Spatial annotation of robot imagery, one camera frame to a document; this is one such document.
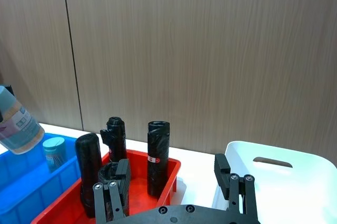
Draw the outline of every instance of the wood grain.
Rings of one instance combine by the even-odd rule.
[[[65,0],[0,0],[0,72],[40,122],[82,129]]]
[[[233,140],[337,162],[337,0],[68,0],[84,129]]]

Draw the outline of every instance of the white surface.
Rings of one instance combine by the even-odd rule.
[[[231,170],[255,177],[261,224],[337,223],[337,169],[313,154],[235,141],[225,153]],[[293,168],[254,162],[256,157],[290,163]],[[227,208],[219,187],[213,207]]]
[[[40,124],[46,133],[60,134],[78,138],[88,132],[62,128],[47,124]],[[104,145],[98,134],[101,146],[101,155],[108,153],[108,146]],[[126,140],[126,148],[147,152],[147,143]],[[7,151],[0,145],[0,154]],[[170,148],[169,157],[181,162],[177,176],[177,193],[174,194],[171,204],[195,204],[211,207],[217,187],[214,175],[214,155],[194,152],[183,149]]]

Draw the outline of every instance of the black cylindrical object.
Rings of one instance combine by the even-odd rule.
[[[98,182],[98,171],[102,167],[98,136],[89,133],[79,137],[75,142],[75,150],[82,178],[81,202],[86,215],[93,218],[95,217],[93,185]]]
[[[147,133],[147,193],[160,197],[167,183],[170,123],[152,121]]]
[[[101,167],[98,172],[98,181],[101,182],[102,184],[108,184],[109,181],[117,179],[117,177],[115,176],[117,167],[118,162],[110,162]],[[106,221],[113,221],[113,212],[109,190],[105,190],[103,196],[106,209]],[[125,195],[125,199],[123,201],[121,200],[121,203],[125,216],[129,216],[128,193]]]
[[[125,124],[119,117],[111,117],[106,123],[107,129],[101,130],[103,143],[109,147],[110,162],[126,159]]]

